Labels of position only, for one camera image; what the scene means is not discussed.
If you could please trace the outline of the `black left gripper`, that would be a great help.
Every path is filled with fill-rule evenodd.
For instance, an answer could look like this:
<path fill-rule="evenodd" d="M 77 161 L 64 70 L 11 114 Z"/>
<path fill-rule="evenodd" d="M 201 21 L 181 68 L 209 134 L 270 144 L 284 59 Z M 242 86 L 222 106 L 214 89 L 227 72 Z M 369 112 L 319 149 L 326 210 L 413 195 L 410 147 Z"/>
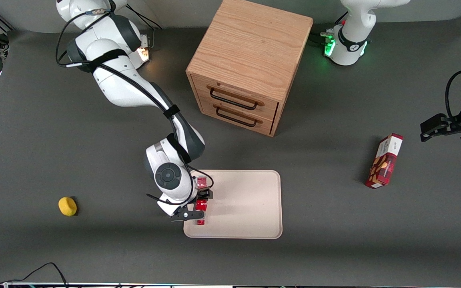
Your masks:
<path fill-rule="evenodd" d="M 453 115 L 450 104 L 447 102 L 447 113 L 448 117 L 445 114 L 436 114 L 420 124 L 421 142 L 426 142 L 437 136 L 461 133 L 461 110 L 458 114 Z"/>

